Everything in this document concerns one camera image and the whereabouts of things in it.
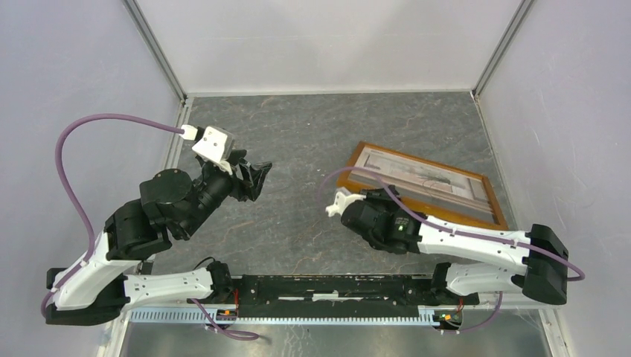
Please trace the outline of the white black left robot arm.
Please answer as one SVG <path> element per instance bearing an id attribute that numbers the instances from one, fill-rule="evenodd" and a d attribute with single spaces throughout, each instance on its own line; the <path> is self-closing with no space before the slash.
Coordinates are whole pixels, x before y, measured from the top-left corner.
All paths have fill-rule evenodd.
<path id="1" fill-rule="evenodd" d="M 230 154 L 233 173 L 200 161 L 191 178 L 167 169 L 140 184 L 138 199 L 125 203 L 107 220 L 93 252 L 71 268 L 47 273 L 50 292 L 42 314 L 49 325 L 95 326 L 113 321 L 139 306 L 173 300 L 225 303 L 234 294 L 228 266 L 213 261 L 178 274 L 129 274 L 129 270 L 190 239 L 227 198 L 254 201 L 261 193 L 271 162 L 252 164 L 246 151 Z"/>

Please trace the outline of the wooden picture frame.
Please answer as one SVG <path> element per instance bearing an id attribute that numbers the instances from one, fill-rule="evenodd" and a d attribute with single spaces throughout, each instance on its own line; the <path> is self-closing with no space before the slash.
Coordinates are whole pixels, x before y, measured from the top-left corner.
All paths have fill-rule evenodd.
<path id="1" fill-rule="evenodd" d="M 361 141 L 358 143 L 356 149 L 353 151 L 353 154 L 351 155 L 349 161 L 347 162 L 347 165 L 349 167 L 354 167 L 356 170 L 357 168 L 355 166 L 353 166 L 353 164 L 355 163 L 357 157 L 359 156 L 360 152 L 362 151 L 363 147 L 373 147 L 373 148 L 377 148 L 380 150 L 384 150 L 386 152 L 392 152 L 394 154 L 397 155 L 402 155 L 408 158 L 412 158 L 418 161 L 424 161 L 426 163 L 429 164 L 433 164 L 435 166 L 438 167 L 443 167 L 443 168 L 447 168 L 448 170 L 453 170 L 453 171 L 457 171 L 460 173 L 464 173 L 467 175 L 471 175 L 471 176 L 475 176 L 477 178 L 480 178 L 483 183 L 484 183 L 484 187 L 485 190 L 487 191 L 487 195 L 488 198 L 490 199 L 490 204 L 491 207 L 493 209 L 493 216 L 494 216 L 494 220 L 492 222 L 485 222 L 479 219 L 474 219 L 470 216 L 466 216 L 466 215 L 462 215 L 459 213 L 456 213 L 454 211 L 450 211 L 450 210 L 446 210 L 443 208 L 439 208 L 435 205 L 431 205 L 428 203 L 423 203 L 423 202 L 417 202 L 415 200 L 411 200 L 411 199 L 407 199 L 407 198 L 403 198 L 400 196 L 399 197 L 401 199 L 401 201 L 407 205 L 411 210 L 414 210 L 416 212 L 421 212 L 424 213 L 426 215 L 432 215 L 432 216 L 436 216 L 437 218 L 449 221 L 449 222 L 454 222 L 454 223 L 458 223 L 458 224 L 462 224 L 462 225 L 471 225 L 474 227 L 480 227 L 480 228 L 487 228 L 487 229 L 493 229 L 493 230 L 507 230 L 508 229 L 508 224 L 507 221 L 504 217 L 504 214 L 502 213 L 502 209 L 500 208 L 499 205 L 499 201 L 496 198 L 496 194 L 493 191 L 492 185 L 490 183 L 490 180 L 488 177 L 482 175 L 482 174 L 478 174 L 478 173 L 473 173 L 470 171 L 466 171 L 466 170 L 462 170 L 459 169 L 457 167 L 451 167 L 448 166 L 446 164 L 442 164 L 442 163 L 438 163 L 436 161 L 430 161 L 428 159 L 425 158 L 420 158 L 417 156 L 413 156 L 413 155 L 409 155 L 409 154 L 405 154 L 402 152 L 397 152 L 394 151 L 392 149 L 387 149 L 385 147 L 380 147 L 377 146 L 376 144 L 369 144 L 367 142 Z M 378 183 L 378 185 L 375 186 L 367 186 L 367 185 L 363 185 L 360 184 L 358 182 L 354 182 L 351 181 L 348 176 L 350 174 L 352 170 L 349 170 L 347 172 L 344 172 L 342 174 L 339 175 L 339 177 L 337 178 L 337 182 L 336 182 L 336 186 L 337 187 L 345 187 L 348 190 L 350 190 L 352 193 L 359 193 L 360 190 L 363 189 L 372 189 L 372 188 L 379 188 L 380 185 Z"/>

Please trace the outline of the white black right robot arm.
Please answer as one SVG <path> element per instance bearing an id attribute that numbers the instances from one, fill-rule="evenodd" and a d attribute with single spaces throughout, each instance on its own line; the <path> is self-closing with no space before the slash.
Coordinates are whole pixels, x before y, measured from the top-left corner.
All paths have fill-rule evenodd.
<path id="1" fill-rule="evenodd" d="M 568 250 L 546 225 L 498 231 L 448 222 L 412 211 L 391 189 L 340 188 L 325 210 L 375 250 L 466 259 L 436 267 L 429 291 L 438 303 L 482 292 L 519 292 L 556 306 L 567 302 Z"/>

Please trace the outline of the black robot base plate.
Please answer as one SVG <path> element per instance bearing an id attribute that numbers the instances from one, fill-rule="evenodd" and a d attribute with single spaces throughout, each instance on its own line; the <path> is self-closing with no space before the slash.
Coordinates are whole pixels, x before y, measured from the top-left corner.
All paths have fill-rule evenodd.
<path id="1" fill-rule="evenodd" d="M 421 306 L 475 306 L 421 275 L 243 275 L 206 303 L 237 306 L 241 318 L 403 318 Z"/>

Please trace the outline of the glossy plant photo print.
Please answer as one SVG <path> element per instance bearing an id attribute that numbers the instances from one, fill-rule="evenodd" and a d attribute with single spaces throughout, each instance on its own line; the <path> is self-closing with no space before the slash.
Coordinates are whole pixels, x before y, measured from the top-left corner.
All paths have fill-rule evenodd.
<path id="1" fill-rule="evenodd" d="M 378 182 L 367 173 L 378 174 L 395 186 L 401 197 L 428 203 L 485 222 L 494 220 L 493 209 L 480 178 L 438 167 L 392 152 L 363 147 L 348 178 L 367 186 Z"/>

